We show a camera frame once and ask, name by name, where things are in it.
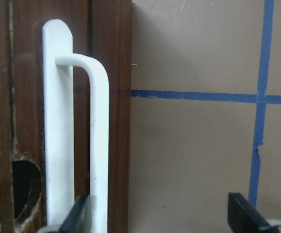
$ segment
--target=circular hole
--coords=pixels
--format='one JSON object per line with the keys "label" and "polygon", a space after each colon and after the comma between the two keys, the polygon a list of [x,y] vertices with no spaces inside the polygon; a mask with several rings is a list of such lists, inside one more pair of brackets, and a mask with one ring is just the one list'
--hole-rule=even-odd
{"label": "circular hole", "polygon": [[32,213],[41,194],[41,173],[37,165],[28,160],[13,161],[14,218],[16,224]]}

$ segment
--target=horizontal blue tape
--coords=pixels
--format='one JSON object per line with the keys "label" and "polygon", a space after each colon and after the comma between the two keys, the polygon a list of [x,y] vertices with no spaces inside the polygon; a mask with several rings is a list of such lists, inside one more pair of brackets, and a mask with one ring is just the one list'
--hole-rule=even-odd
{"label": "horizontal blue tape", "polygon": [[206,93],[206,92],[132,90],[132,97],[182,99],[182,100],[208,100],[208,101],[223,101],[223,102],[244,102],[244,103],[256,102],[256,95]]}
{"label": "horizontal blue tape", "polygon": [[281,104],[281,96],[266,96],[265,101],[271,104]]}
{"label": "horizontal blue tape", "polygon": [[257,101],[257,96],[252,94],[132,90],[132,97],[281,104],[281,96],[265,96]]}

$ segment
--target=vertical blue tape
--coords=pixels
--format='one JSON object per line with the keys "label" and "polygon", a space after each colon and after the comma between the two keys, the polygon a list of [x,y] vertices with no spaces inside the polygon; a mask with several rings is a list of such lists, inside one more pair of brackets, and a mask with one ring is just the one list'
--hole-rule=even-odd
{"label": "vertical blue tape", "polygon": [[258,153],[258,146],[263,143],[264,134],[264,120],[266,111],[266,87],[268,77],[268,67],[271,54],[271,39],[273,28],[273,12],[274,12],[274,0],[264,0],[264,18],[262,29],[262,44],[260,53],[260,65],[259,65],[259,77],[257,88],[257,109],[255,119],[255,131],[253,139],[252,160],[251,160],[251,172],[249,183],[249,202],[256,206],[258,197],[258,186],[260,176],[261,160]]}

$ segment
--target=white bracket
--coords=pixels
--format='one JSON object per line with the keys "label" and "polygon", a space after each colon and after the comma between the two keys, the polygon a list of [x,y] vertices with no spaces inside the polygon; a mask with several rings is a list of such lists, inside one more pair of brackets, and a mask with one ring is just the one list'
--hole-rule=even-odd
{"label": "white bracket", "polygon": [[102,64],[72,53],[72,34],[58,19],[43,26],[47,224],[62,224],[74,203],[73,66],[90,82],[91,233],[107,232],[109,83]]}

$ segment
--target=blue tape line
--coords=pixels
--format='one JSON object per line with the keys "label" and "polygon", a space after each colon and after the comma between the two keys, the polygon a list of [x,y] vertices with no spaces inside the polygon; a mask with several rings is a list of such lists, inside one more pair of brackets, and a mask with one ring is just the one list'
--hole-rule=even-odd
{"label": "blue tape line", "polygon": [[271,104],[281,104],[281,96],[266,96],[265,102]]}
{"label": "blue tape line", "polygon": [[132,97],[139,98],[161,98],[175,100],[208,100],[240,103],[269,103],[281,104],[281,96],[265,96],[263,100],[257,100],[256,95],[251,94],[229,94],[208,92],[181,92],[181,91],[153,91],[132,90]]}
{"label": "blue tape line", "polygon": [[266,93],[268,67],[269,67],[270,53],[271,53],[273,11],[274,11],[274,0],[265,0],[263,28],[262,28],[262,43],[261,43],[260,64],[259,64],[259,78],[258,78],[258,89],[257,89],[258,101],[262,101]]}
{"label": "blue tape line", "polygon": [[250,169],[250,183],[249,183],[249,202],[256,206],[260,176],[261,159],[258,153],[258,146],[263,143],[264,134],[264,120],[265,120],[266,104],[258,103],[256,109],[255,131],[252,148],[252,160]]}
{"label": "blue tape line", "polygon": [[132,97],[183,99],[183,100],[208,100],[208,101],[224,101],[224,102],[244,102],[244,103],[256,102],[256,95],[205,93],[205,92],[132,90]]}
{"label": "blue tape line", "polygon": [[268,77],[268,66],[270,62],[271,53],[271,39],[272,39],[272,26],[273,26],[273,12],[274,12],[274,0],[264,1],[264,18],[262,29],[262,44],[260,54],[259,65],[259,78],[257,88],[257,109],[255,120],[255,133],[253,139],[252,160],[251,160],[251,172],[249,182],[249,194],[248,200],[253,205],[257,204],[258,186],[260,176],[261,160],[258,154],[258,146],[263,143],[264,134],[264,121],[266,104],[260,103],[266,101],[266,86]]}

